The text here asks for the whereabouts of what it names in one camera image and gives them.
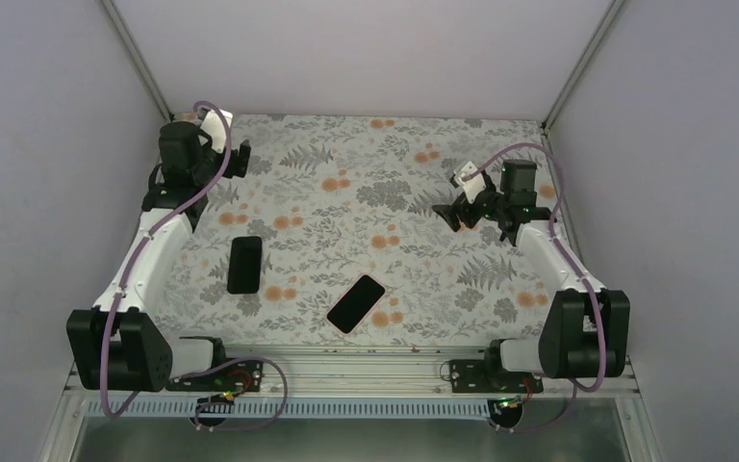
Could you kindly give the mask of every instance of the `metal bar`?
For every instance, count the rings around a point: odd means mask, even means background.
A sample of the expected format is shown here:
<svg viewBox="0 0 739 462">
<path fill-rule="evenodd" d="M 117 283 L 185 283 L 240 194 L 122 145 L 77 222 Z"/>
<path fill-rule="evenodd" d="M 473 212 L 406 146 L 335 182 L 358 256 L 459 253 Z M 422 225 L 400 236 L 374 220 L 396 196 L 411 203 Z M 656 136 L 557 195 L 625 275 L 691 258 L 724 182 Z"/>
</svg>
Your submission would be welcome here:
<svg viewBox="0 0 739 462">
<path fill-rule="evenodd" d="M 109 22 L 111 22 L 115 28 L 117 36 L 120 38 L 120 42 L 123 43 L 123 47 L 126 49 L 126 53 L 128 53 L 129 59 L 132 62 L 132 67 L 140 76 L 143 85 L 151 96 L 152 101 L 154 101 L 154 105 L 157 106 L 157 110 L 160 112 L 160 115 L 164 120 L 171 120 L 173 113 L 168 108 L 166 99 L 160 91 L 160 88 L 157 86 L 157 82 L 154 80 L 151 70 L 148 68 L 140 50 L 135 44 L 132 34 L 129 32 L 129 28 L 126 25 L 126 21 L 123 20 L 120 10 L 118 10 L 115 5 L 115 1 L 100 0 L 100 4 L 103 6 L 103 10 L 108 17 Z"/>
<path fill-rule="evenodd" d="M 562 111 L 562 108 L 565 107 L 565 103 L 568 101 L 569 96 L 571 96 L 571 93 L 576 88 L 576 85 L 579 83 L 585 70 L 591 64 L 597 51 L 599 51 L 599 48 L 607 37 L 607 34 L 616 23 L 619 13 L 625 3 L 625 0 L 613 0 L 607 8 L 607 11 L 599 22 L 599 26 L 591 37 L 591 40 L 588 42 L 588 46 L 585 47 L 585 51 L 582 52 L 582 56 L 579 57 L 579 61 L 576 62 L 576 65 L 573 67 L 571 75 L 568 76 L 568 81 L 565 82 L 565 85 L 562 87 L 562 90 L 553 102 L 553 106 L 551 106 L 548 117 L 546 117 L 546 120 L 543 123 L 543 126 L 546 129 L 553 127 L 553 124 L 559 117 L 559 113 Z"/>
<path fill-rule="evenodd" d="M 64 393 L 52 419 L 43 446 L 40 462 L 69 462 L 78 443 L 84 422 L 84 396 Z"/>
<path fill-rule="evenodd" d="M 622 423 L 624 442 L 631 462 L 661 462 L 647 410 L 641 397 L 617 398 L 616 410 Z"/>
<path fill-rule="evenodd" d="M 551 154 L 554 154 L 554 159 L 559 159 L 553 152 L 553 146 L 550 145 L 550 138 L 546 133 L 543 133 L 543 146 L 550 151 Z M 553 187 L 559 191 L 559 175 L 556 174 L 556 168 L 548 166 L 548 171 L 550 171 L 550 179 L 551 182 L 553 182 Z M 571 245 L 571 249 L 576 253 L 576 256 L 579 257 L 579 261 L 584 265 L 586 262 L 585 258 L 582 256 L 582 248 L 579 246 L 579 238 L 576 236 L 576 231 L 573 228 L 573 219 L 571 218 L 571 210 L 568 208 L 567 197 L 562 201 L 562 209 L 560 210 L 560 213 L 562 214 L 562 224 L 565 228 L 565 234 L 568 237 L 568 244 Z"/>
<path fill-rule="evenodd" d="M 441 379 L 440 368 L 449 359 L 480 359 L 482 349 L 455 346 L 412 352 L 406 347 L 323 346 L 228 346 L 229 357 L 258 354 L 275 361 L 285 372 L 295 398 L 512 398 L 514 393 L 486 395 L 453 394 L 451 384 Z M 569 398 L 568 380 L 543 379 L 545 391 L 535 399 Z M 71 375 L 70 391 L 83 390 L 79 377 Z M 206 393 L 160 392 L 153 396 L 206 396 Z M 254 397 L 279 398 L 282 383 L 272 368 L 266 368 L 261 392 Z M 633 367 L 629 362 L 620 377 L 608 378 L 602 388 L 583 398 L 638 397 Z"/>
</svg>

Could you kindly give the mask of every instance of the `phone screen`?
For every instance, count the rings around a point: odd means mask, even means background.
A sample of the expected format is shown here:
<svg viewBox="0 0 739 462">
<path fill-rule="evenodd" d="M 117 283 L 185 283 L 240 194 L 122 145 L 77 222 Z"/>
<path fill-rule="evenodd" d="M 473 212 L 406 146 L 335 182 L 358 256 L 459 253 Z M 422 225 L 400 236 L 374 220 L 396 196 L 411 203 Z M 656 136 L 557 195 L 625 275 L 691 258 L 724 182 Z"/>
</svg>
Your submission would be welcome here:
<svg viewBox="0 0 739 462">
<path fill-rule="evenodd" d="M 344 334 L 348 334 L 384 296 L 385 292 L 384 286 L 375 282 L 371 277 L 363 275 L 342 296 L 336 306 L 330 309 L 327 313 L 327 320 Z"/>
<path fill-rule="evenodd" d="M 262 272 L 262 238 L 247 236 L 234 239 L 228 264 L 228 293 L 256 294 Z"/>
</svg>

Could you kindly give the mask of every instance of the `metal frame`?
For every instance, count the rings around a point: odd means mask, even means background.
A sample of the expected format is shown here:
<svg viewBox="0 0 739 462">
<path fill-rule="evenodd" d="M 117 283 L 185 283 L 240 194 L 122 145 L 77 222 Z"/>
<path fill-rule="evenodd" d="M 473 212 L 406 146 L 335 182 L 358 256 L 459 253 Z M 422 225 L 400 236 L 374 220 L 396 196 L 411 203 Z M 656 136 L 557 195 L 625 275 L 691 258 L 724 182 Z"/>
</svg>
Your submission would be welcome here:
<svg viewBox="0 0 739 462">
<path fill-rule="evenodd" d="M 650 417 L 641 397 L 617 398 L 616 410 L 630 462 L 662 462 Z"/>
<path fill-rule="evenodd" d="M 625 0 L 613 0 L 610 6 L 607 7 L 607 11 L 599 22 L 599 26 L 597 26 L 591 40 L 588 42 L 588 46 L 585 47 L 585 51 L 582 52 L 582 56 L 579 57 L 579 61 L 577 61 L 576 65 L 573 67 L 571 75 L 568 76 L 568 80 L 565 82 L 559 95 L 557 95 L 545 122 L 543 122 L 543 127 L 546 128 L 546 130 L 553 127 L 553 124 L 559 117 L 559 113 L 562 112 L 562 108 L 565 107 L 565 103 L 568 101 L 569 96 L 571 96 L 576 85 L 578 85 L 579 79 L 581 79 L 585 70 L 590 66 L 591 60 L 596 56 L 596 53 L 599 51 L 599 48 L 607 37 L 607 34 L 616 24 L 616 20 L 622 12 L 622 8 L 625 3 Z"/>
<path fill-rule="evenodd" d="M 450 384 L 440 377 L 440 367 L 448 359 L 480 358 L 482 349 L 471 346 L 421 350 L 395 346 L 228 346 L 226 350 L 229 356 L 266 356 L 285 371 L 292 387 L 286 416 L 290 419 L 479 420 L 486 399 L 515 395 L 451 392 Z M 239 408 L 225 417 L 272 414 L 281 400 L 281 382 L 268 368 L 263 384 L 262 392 L 239 398 Z M 544 386 L 545 391 L 533 399 L 569 398 L 573 391 L 568 380 L 546 378 Z M 127 396 L 122 392 L 110 394 L 115 405 Z M 185 418 L 193 409 L 193 401 L 206 396 L 190 392 L 141 393 L 127 417 Z M 621 377 L 605 379 L 598 392 L 580 398 L 614 399 L 629 460 L 660 462 L 632 364 L 626 365 Z M 98 393 L 85 390 L 73 369 L 43 446 L 42 462 L 69 461 L 77 454 L 84 417 L 102 415 L 98 403 Z"/>
<path fill-rule="evenodd" d="M 228 346 L 228 357 L 261 355 L 275 361 L 285 372 L 294 398 L 441 398 L 494 399 L 512 398 L 513 393 L 481 395 L 453 394 L 451 384 L 440 377 L 441 365 L 449 359 L 480 359 L 482 348 L 451 346 L 435 349 L 413 349 L 402 346 L 356 347 L 337 346 Z M 620 377 L 605 379 L 596 393 L 583 398 L 637 398 L 638 386 L 633 366 L 628 363 Z M 573 384 L 566 379 L 543 379 L 545 391 L 534 399 L 568 398 Z M 76 371 L 66 382 L 68 392 L 83 392 Z M 159 397 L 206 397 L 207 393 L 160 392 L 141 394 Z M 282 397 L 281 381 L 271 368 L 266 368 L 259 393 L 255 398 Z"/>
<path fill-rule="evenodd" d="M 123 44 L 123 47 L 128 53 L 129 60 L 131 61 L 132 67 L 140 76 L 143 85 L 151 96 L 154 105 L 157 107 L 157 111 L 165 120 L 171 120 L 173 113 L 168 108 L 166 98 L 157 86 L 157 82 L 154 80 L 154 76 L 149 70 L 148 65 L 138 49 L 135 40 L 132 38 L 131 32 L 126 25 L 126 21 L 123 20 L 123 16 L 120 14 L 120 10 L 117 9 L 114 0 L 100 0 L 100 4 L 103 6 L 104 13 L 106 13 L 109 22 L 114 26 L 115 32 Z"/>
<path fill-rule="evenodd" d="M 80 441 L 81 427 L 84 423 L 84 404 L 82 394 L 64 393 L 58 401 L 58 409 L 41 447 L 40 462 L 69 462 L 75 454 Z"/>
</svg>

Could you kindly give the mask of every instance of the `wire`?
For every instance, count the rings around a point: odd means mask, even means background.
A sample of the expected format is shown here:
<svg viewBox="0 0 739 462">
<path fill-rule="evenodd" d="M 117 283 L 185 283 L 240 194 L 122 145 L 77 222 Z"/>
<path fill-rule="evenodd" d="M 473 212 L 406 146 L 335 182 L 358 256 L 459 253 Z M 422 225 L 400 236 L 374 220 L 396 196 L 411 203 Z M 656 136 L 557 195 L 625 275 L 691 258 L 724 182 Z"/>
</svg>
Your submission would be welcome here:
<svg viewBox="0 0 739 462">
<path fill-rule="evenodd" d="M 246 392 L 247 389 L 250 388 L 250 384 L 253 382 L 253 375 L 243 369 L 237 369 L 228 373 L 229 377 L 232 377 L 234 375 L 241 375 L 245 378 L 245 380 L 242 381 L 242 392 Z"/>
<path fill-rule="evenodd" d="M 534 393 L 531 392 L 531 381 L 528 380 L 528 377 L 523 377 L 522 384 L 525 385 L 525 390 L 527 391 L 525 394 L 525 401 L 523 402 L 529 402 L 531 401 L 531 397 L 534 396 Z"/>
<path fill-rule="evenodd" d="M 451 381 L 451 376 L 444 375 L 444 366 L 446 364 L 448 364 L 449 361 L 451 361 L 451 360 L 449 359 L 448 361 L 444 361 L 444 363 L 441 364 L 441 367 L 438 369 L 438 375 L 441 377 L 441 380 L 443 380 L 444 382 L 450 382 Z"/>
<path fill-rule="evenodd" d="M 553 206 L 553 210 L 550 213 L 550 218 L 548 219 L 548 233 L 550 234 L 551 241 L 553 242 L 556 249 L 559 250 L 559 253 L 565 259 L 568 265 L 570 265 L 573 269 L 573 273 L 579 280 L 582 281 L 582 285 L 585 286 L 585 290 L 588 291 L 588 297 L 591 298 L 591 305 L 593 306 L 594 310 L 594 321 L 597 325 L 597 339 L 599 342 L 599 371 L 597 372 L 597 379 L 594 384 L 591 386 L 585 386 L 582 385 L 575 378 L 570 379 L 570 381 L 573 382 L 575 388 L 579 388 L 586 393 L 593 393 L 598 390 L 599 387 L 601 387 L 601 384 L 604 381 L 604 375 L 607 369 L 607 347 L 604 341 L 604 326 L 602 325 L 601 316 L 599 316 L 599 313 L 596 313 L 596 311 L 600 310 L 601 308 L 599 307 L 599 300 L 597 299 L 597 294 L 594 290 L 594 286 L 591 285 L 591 282 L 585 276 L 585 272 L 579 267 L 573 256 L 568 252 L 568 250 L 565 249 L 565 246 L 563 246 L 562 242 L 559 240 L 559 237 L 556 235 L 554 221 L 556 219 L 556 216 L 559 215 L 560 208 L 562 207 L 562 203 L 565 200 L 565 176 L 562 173 L 562 168 L 556 163 L 553 154 L 545 149 L 544 146 L 535 142 L 518 142 L 516 144 L 507 146 L 505 149 L 499 151 L 497 154 L 492 156 L 491 159 L 486 161 L 485 164 L 482 165 L 482 167 L 478 168 L 477 171 L 463 177 L 463 180 L 471 180 L 474 176 L 479 175 L 482 171 L 484 171 L 486 167 L 496 162 L 497 159 L 499 159 L 500 157 L 515 149 L 520 149 L 523 147 L 532 147 L 545 154 L 546 158 L 548 159 L 548 164 L 550 166 L 553 166 L 553 169 L 556 171 L 557 179 L 559 180 L 559 194 L 557 195 L 556 204 Z"/>
<path fill-rule="evenodd" d="M 129 256 L 129 260 L 126 262 L 126 266 L 123 268 L 123 273 L 120 275 L 120 281 L 117 284 L 117 292 L 115 298 L 112 300 L 112 306 L 109 308 L 109 315 L 106 318 L 106 326 L 103 328 L 103 340 L 100 345 L 100 406 L 103 408 L 103 414 L 111 420 L 117 419 L 129 407 L 129 404 L 137 397 L 139 392 L 132 393 L 123 404 L 120 405 L 117 411 L 112 411 L 112 406 L 109 404 L 109 343 L 112 338 L 112 326 L 115 324 L 115 315 L 117 314 L 117 308 L 120 306 L 120 300 L 123 299 L 126 287 L 129 282 L 129 276 L 132 273 L 132 268 L 138 261 L 143 249 L 149 241 L 153 239 L 153 236 L 157 231 L 168 223 L 172 218 L 182 214 L 196 201 L 201 199 L 222 177 L 222 173 L 228 168 L 228 162 L 231 160 L 231 127 L 228 125 L 228 120 L 225 118 L 225 114 L 222 110 L 208 101 L 197 101 L 193 104 L 193 110 L 196 112 L 199 108 L 205 107 L 217 113 L 219 120 L 222 122 L 222 128 L 225 131 L 225 154 L 222 159 L 222 165 L 219 166 L 217 174 L 214 178 L 205 185 L 205 188 L 200 190 L 194 197 L 190 198 L 176 209 L 172 210 L 165 217 L 162 217 L 159 221 L 149 228 L 148 232 L 143 236 L 138 245 L 132 251 Z"/>
<path fill-rule="evenodd" d="M 217 430 L 214 430 L 214 427 L 204 425 L 199 422 L 199 414 L 202 413 L 205 409 L 208 409 L 209 407 L 213 407 L 219 404 L 232 406 L 234 405 L 233 402 L 205 402 L 203 404 L 200 404 L 196 407 L 196 410 L 194 411 L 193 415 L 193 423 L 196 425 L 197 429 L 206 429 L 208 431 L 252 431 L 252 430 L 258 430 L 260 428 L 264 428 L 273 422 L 276 422 L 279 419 L 279 416 L 282 415 L 283 412 L 285 412 L 285 407 L 288 405 L 288 378 L 285 376 L 285 372 L 282 371 L 282 368 L 279 367 L 276 363 L 273 361 L 270 361 L 267 358 L 263 358 L 262 356 L 244 356 L 242 358 L 236 358 L 232 359 L 230 361 L 227 361 L 225 363 L 220 364 L 219 366 L 216 366 L 215 368 L 208 369 L 207 371 L 203 372 L 192 372 L 187 373 L 185 375 L 182 375 L 180 377 L 180 380 L 185 380 L 186 378 L 194 378 L 194 377 L 204 377 L 205 375 L 210 375 L 215 372 L 219 372 L 228 366 L 231 366 L 236 363 L 240 363 L 241 361 L 262 361 L 263 363 L 268 363 L 271 366 L 273 366 L 274 369 L 276 369 L 277 372 L 279 372 L 279 376 L 282 378 L 282 384 L 284 385 L 282 387 L 282 403 L 279 404 L 279 409 L 276 410 L 276 412 L 270 416 L 266 421 L 256 423 L 254 425 L 247 425 L 247 426 L 232 426 L 232 427 L 225 427 L 220 428 Z"/>
</svg>

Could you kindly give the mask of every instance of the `gray leaf pattern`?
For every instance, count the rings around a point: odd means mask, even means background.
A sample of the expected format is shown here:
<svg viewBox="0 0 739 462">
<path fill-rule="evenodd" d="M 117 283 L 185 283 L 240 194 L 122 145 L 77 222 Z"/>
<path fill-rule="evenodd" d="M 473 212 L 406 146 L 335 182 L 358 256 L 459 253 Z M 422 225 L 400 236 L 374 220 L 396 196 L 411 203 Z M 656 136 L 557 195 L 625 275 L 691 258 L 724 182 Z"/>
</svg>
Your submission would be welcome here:
<svg viewBox="0 0 739 462">
<path fill-rule="evenodd" d="M 536 123 L 237 115 L 232 134 L 251 140 L 248 174 L 209 192 L 154 311 L 165 333 L 231 344 L 417 348 L 539 335 L 548 295 L 524 256 L 499 242 L 492 222 L 453 233 L 431 212 L 454 200 L 448 178 L 459 164 L 540 142 Z M 538 191 L 552 186 L 540 153 L 515 157 L 538 162 Z M 263 240 L 257 294 L 227 293 L 238 236 Z M 345 336 L 326 314 L 363 274 L 387 292 Z"/>
<path fill-rule="evenodd" d="M 274 228 L 267 226 L 261 218 L 256 218 L 247 224 L 247 235 L 259 236 L 262 241 L 270 241 L 279 233 Z"/>
<path fill-rule="evenodd" d="M 237 309 L 242 311 L 245 316 L 256 316 L 262 303 L 258 295 L 239 295 L 240 300 L 237 302 Z"/>
<path fill-rule="evenodd" d="M 401 180 L 377 181 L 369 186 L 362 186 L 358 189 L 355 197 L 359 202 L 365 203 L 370 207 L 379 207 L 386 205 L 391 210 L 400 211 L 406 208 L 406 198 L 404 194 L 410 194 L 412 190 L 409 184 Z"/>
<path fill-rule="evenodd" d="M 270 161 L 263 159 L 262 156 L 251 154 L 247 161 L 247 174 L 249 175 L 264 175 L 270 173 L 272 168 Z"/>
<path fill-rule="evenodd" d="M 475 289 L 466 289 L 462 293 L 455 296 L 454 306 L 466 310 L 473 311 L 477 306 L 477 302 L 484 298 L 483 294 Z"/>
<path fill-rule="evenodd" d="M 517 308 L 511 298 L 501 298 L 495 303 L 495 315 L 503 322 L 514 322 L 517 320 Z"/>
</svg>

